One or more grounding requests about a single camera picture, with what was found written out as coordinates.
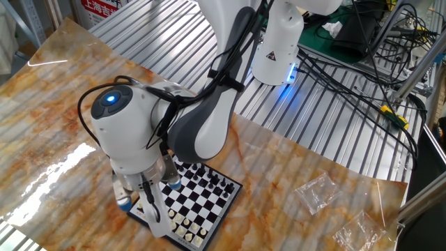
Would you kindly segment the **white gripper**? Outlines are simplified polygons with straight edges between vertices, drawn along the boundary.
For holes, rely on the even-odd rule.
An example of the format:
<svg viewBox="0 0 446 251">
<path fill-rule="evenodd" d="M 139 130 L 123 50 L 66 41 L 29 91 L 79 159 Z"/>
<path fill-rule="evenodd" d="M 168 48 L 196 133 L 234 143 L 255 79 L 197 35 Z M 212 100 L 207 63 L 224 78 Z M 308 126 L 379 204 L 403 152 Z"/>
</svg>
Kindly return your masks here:
<svg viewBox="0 0 446 251">
<path fill-rule="evenodd" d="M 159 185 L 142 183 L 143 190 L 139 192 L 140 200 L 149 229 L 154 237 L 163 237 L 171 232 L 170 217 L 167 206 L 162 198 Z"/>
</svg>

